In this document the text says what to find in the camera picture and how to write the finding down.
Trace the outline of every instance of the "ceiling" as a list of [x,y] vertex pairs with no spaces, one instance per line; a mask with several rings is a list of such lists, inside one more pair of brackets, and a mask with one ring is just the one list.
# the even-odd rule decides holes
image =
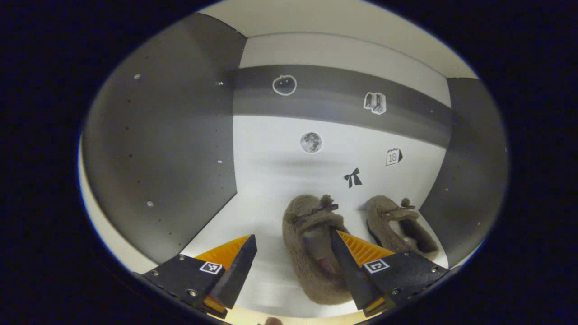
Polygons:
[[246,37],[315,32],[377,43],[413,57],[447,78],[477,76],[449,47],[423,29],[360,0],[224,0],[199,12]]

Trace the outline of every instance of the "moon sticker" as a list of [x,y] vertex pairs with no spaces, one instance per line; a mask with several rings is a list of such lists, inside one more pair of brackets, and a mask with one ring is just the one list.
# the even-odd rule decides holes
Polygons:
[[321,136],[315,132],[304,134],[299,144],[301,145],[301,149],[308,154],[316,154],[323,148],[323,140]]

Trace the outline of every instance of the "gray stripe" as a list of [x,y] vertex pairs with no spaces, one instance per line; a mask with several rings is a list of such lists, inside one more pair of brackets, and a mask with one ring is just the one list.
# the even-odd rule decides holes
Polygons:
[[450,268],[482,242],[497,218],[508,180],[498,108],[478,79],[448,79],[455,113],[438,178],[420,208]]
[[[297,89],[281,96],[272,88],[291,75]],[[386,96],[381,115],[364,109],[367,92]],[[382,130],[447,147],[451,109],[401,84],[365,73],[311,65],[267,65],[238,71],[233,114],[297,117]]]

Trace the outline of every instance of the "gray side panel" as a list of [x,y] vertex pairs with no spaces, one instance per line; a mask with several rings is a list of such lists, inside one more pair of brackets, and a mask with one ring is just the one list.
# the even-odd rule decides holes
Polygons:
[[484,240],[507,186],[509,158],[498,108],[477,79],[448,79],[454,112],[438,178],[420,208],[450,267]]
[[157,263],[236,194],[233,80],[245,42],[230,26],[193,14],[124,60],[89,112],[90,186],[113,225]]
[[[274,92],[281,75],[297,80],[288,96]],[[364,109],[368,92],[386,96],[381,115]],[[451,109],[401,84],[344,69],[310,65],[267,65],[239,70],[233,114],[315,119],[383,130],[447,147]]]

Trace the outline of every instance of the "black background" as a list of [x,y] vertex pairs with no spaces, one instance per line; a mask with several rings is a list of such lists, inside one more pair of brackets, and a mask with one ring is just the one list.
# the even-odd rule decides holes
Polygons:
[[[513,156],[508,197],[483,249],[447,285],[388,322],[576,322],[576,307],[567,300],[577,289],[570,254],[576,241],[568,231],[576,224],[575,192],[563,187],[576,179],[572,169],[563,171],[576,163],[575,150],[564,148],[575,109],[569,94],[576,89],[571,81],[576,81],[577,12],[570,3],[384,3],[474,67],[502,109]],[[80,126],[108,74],[136,46],[201,6],[195,1],[2,5],[0,52],[6,66],[0,99],[8,168],[0,323],[191,323],[123,284],[138,289],[84,216],[76,158]]]

